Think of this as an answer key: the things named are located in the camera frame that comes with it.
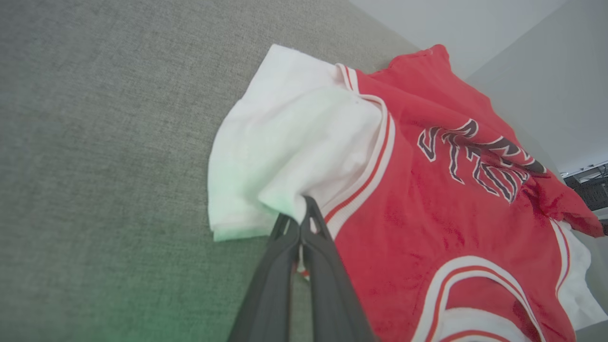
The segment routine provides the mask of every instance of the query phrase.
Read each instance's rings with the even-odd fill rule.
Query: red stripe
[[[374,165],[374,169],[371,171],[371,175],[369,176],[369,178],[367,178],[367,180],[365,181],[365,183],[363,184],[363,186],[361,186],[354,194],[352,194],[350,197],[348,197],[345,201],[343,201],[342,203],[338,204],[334,209],[332,209],[324,217],[325,222],[329,222],[331,220],[331,218],[334,217],[334,215],[336,215],[336,213],[340,209],[342,209],[345,206],[349,205],[370,184],[371,180],[376,175],[376,172],[378,171],[378,168],[380,167],[380,162],[382,161],[382,156],[384,155],[384,150],[386,149],[386,145],[387,145],[387,143],[389,141],[389,130],[390,130],[390,115],[387,113],[386,132],[384,133],[384,141],[382,142],[382,148],[380,149],[380,154],[378,155],[378,159],[376,160],[376,165]]]
[[[451,271],[444,279],[443,282],[441,283],[441,288],[439,290],[439,294],[437,295],[437,301],[435,302],[435,312],[433,313],[433,322],[430,325],[430,330],[429,330],[429,334],[426,337],[426,342],[429,342],[432,337],[435,335],[435,329],[437,329],[437,325],[439,324],[439,312],[440,312],[440,307],[441,307],[441,299],[443,297],[443,292],[446,289],[446,284],[447,282],[454,277],[456,274],[459,273],[463,273],[463,272],[469,272],[469,271],[484,271],[484,272],[488,272],[488,273],[492,273],[493,275],[497,276],[500,280],[504,281],[505,283],[509,284],[511,286],[511,288],[517,292],[517,294],[523,298],[522,294],[519,293],[519,290],[513,286],[513,284],[511,284],[510,281],[506,280],[503,276],[501,276],[500,274],[496,273],[494,270],[487,268],[487,267],[483,267],[483,266],[468,266],[468,267],[462,267],[459,269],[456,269],[454,271]]]
[[[354,90],[353,84],[350,82],[350,74],[348,73],[348,66],[345,66],[344,69],[346,70],[346,77],[348,78],[348,85],[350,85],[351,90]]]
[[[444,338],[443,340],[441,340],[441,342],[450,342],[450,341],[454,341],[459,338],[463,338],[463,337],[467,337],[467,336],[485,336],[485,337],[490,337],[490,338],[493,338],[495,340],[499,340],[502,342],[509,342],[509,340],[507,340],[506,338],[504,338],[502,336],[496,335],[495,333],[485,332],[485,331],[481,331],[481,330],[466,330],[466,331],[462,331],[459,333],[455,333],[453,335],[449,335],[448,337]]]

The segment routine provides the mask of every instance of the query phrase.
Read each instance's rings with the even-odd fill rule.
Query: white trim
[[[364,100],[368,100],[371,102],[375,102],[380,105],[381,113],[382,113],[382,121],[380,124],[380,128],[378,131],[378,138],[376,140],[376,145],[374,146],[374,150],[371,154],[370,161],[363,171],[363,174],[359,179],[357,179],[347,190],[343,191],[336,197],[334,197],[331,201],[329,201],[326,205],[321,208],[321,213],[324,217],[326,217],[334,208],[340,206],[344,201],[349,201],[343,208],[339,209],[334,215],[327,221],[327,228],[329,229],[332,238],[336,238],[338,232],[342,225],[346,222],[346,220],[352,215],[363,203],[365,200],[373,193],[373,191],[377,188],[380,180],[384,176],[384,172],[389,164],[390,157],[393,151],[393,145],[395,143],[395,122],[389,115],[386,104],[384,100],[377,96],[373,95],[364,95],[359,93],[359,82],[357,78],[357,73],[355,70],[345,67],[342,64],[337,64],[337,66],[342,71],[342,75],[344,77],[344,83],[347,88],[350,88],[350,85],[353,85],[352,90],[356,94],[359,95],[360,98]],[[382,146],[386,140],[386,146],[384,147],[384,151],[382,155]],[[378,168],[376,169],[376,173],[373,175],[373,178],[369,181],[365,189],[362,189],[361,192],[355,198],[351,198],[357,191],[364,186],[364,184],[371,177],[372,172],[376,168],[376,164],[378,164]]]
[[[562,285],[562,281],[566,278],[566,272],[569,269],[570,259],[568,257],[568,251],[566,247],[566,241],[562,236],[561,229],[557,225],[557,223],[553,219],[549,219],[551,222],[551,228],[553,228],[553,232],[555,233],[555,239],[557,240],[559,247],[559,254],[561,256],[561,269],[559,270],[558,283],[555,284],[555,295],[558,295],[558,291],[560,286]]]
[[[469,307],[447,309],[443,312],[440,341],[467,330],[493,333],[508,341],[530,342],[530,339],[513,322],[494,313]],[[471,340],[469,336],[466,336],[454,341],[462,339]]]
[[[395,122],[393,121],[392,118],[389,118],[389,124],[390,124],[389,137],[387,140],[386,147],[384,149],[384,153],[382,154],[382,157],[378,164],[378,169],[376,170],[376,173],[374,174],[374,177],[371,179],[369,184],[367,184],[365,189],[363,189],[363,191],[361,191],[361,193],[359,193],[359,195],[357,197],[352,199],[346,206],[344,206],[344,208],[338,210],[331,217],[331,219],[327,222],[327,229],[329,229],[331,236],[334,239],[338,235],[338,232],[340,231],[340,228],[342,227],[342,225],[346,222],[346,220],[350,217],[350,215],[354,214],[354,212],[357,211],[357,209],[359,209],[359,207],[361,207],[363,205],[363,203],[374,192],[374,190],[376,190],[378,184],[380,183],[380,180],[382,180],[382,177],[384,176],[384,172],[386,171],[386,168],[389,164],[391,154],[393,153],[393,143],[395,140]],[[340,195],[339,199],[344,199],[344,200],[349,199],[350,196],[346,196],[346,195],[353,194],[358,189],[359,188],[357,187],[356,189],[354,189],[355,191],[344,192],[343,194]],[[337,205],[339,205],[344,200],[336,201]],[[329,207],[331,204],[334,204],[333,202],[334,201],[330,202],[326,207]]]
[[[442,324],[442,316],[445,311],[447,304],[447,297],[449,295],[449,290],[456,282],[467,279],[470,277],[487,277],[492,279],[499,284],[503,285],[517,300],[523,305],[524,309],[528,313],[530,317],[530,321],[534,324],[535,328],[539,332],[539,336],[541,337],[541,341],[545,342],[545,338],[542,334],[540,325],[532,312],[530,307],[530,303],[525,296],[525,292],[523,288],[519,285],[519,283],[515,280],[515,278],[509,274],[506,270],[499,267],[495,263],[483,259],[481,257],[476,256],[463,256],[452,259],[446,262],[443,266],[437,270],[435,276],[431,280],[429,285],[429,289],[427,290],[426,297],[424,300],[424,308],[422,315],[420,316],[420,320],[418,321],[418,325],[416,327],[416,331],[412,338],[413,341],[424,341],[427,336],[431,336],[431,340],[437,340],[435,336],[437,336],[438,331],[435,329],[434,331],[430,331],[433,323],[433,318],[435,314],[435,305],[437,303],[439,294],[441,292],[441,286],[445,280],[445,278],[453,271],[457,271],[458,269],[465,267],[482,267],[489,269],[496,274],[503,277],[507,282],[503,281],[501,278],[497,277],[495,274],[485,270],[471,270],[471,271],[462,271],[453,275],[450,279],[447,280],[445,284],[445,289],[442,292],[441,298],[439,298],[439,313],[438,313],[438,321],[437,327],[440,327]]]
[[[487,336],[481,336],[481,335],[468,335],[465,337],[461,337],[457,340],[452,340],[450,342],[502,342],[500,340],[497,340],[495,338],[491,338],[491,337],[487,337]]]

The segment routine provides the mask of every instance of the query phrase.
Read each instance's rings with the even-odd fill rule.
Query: basketball jersey
[[[216,239],[267,234],[278,212],[301,221],[301,195],[384,342],[573,341],[608,319],[570,231],[600,236],[599,222],[443,46],[371,75],[271,48],[214,142]]]

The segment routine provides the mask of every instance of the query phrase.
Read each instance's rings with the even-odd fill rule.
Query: white fabric
[[[591,265],[589,250],[572,234],[569,223],[555,223],[564,233],[570,255],[570,269],[558,291],[559,303],[575,330],[607,320],[608,316],[589,291],[585,281],[585,274]]]
[[[298,222],[368,166],[381,107],[347,90],[340,68],[273,45],[224,119],[209,159],[216,241],[268,235],[279,212]]]

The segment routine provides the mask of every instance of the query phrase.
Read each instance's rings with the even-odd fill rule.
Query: gray upholstery
[[[265,240],[212,242],[207,158],[272,43],[415,51],[346,0],[1,2],[0,340],[226,339]]]

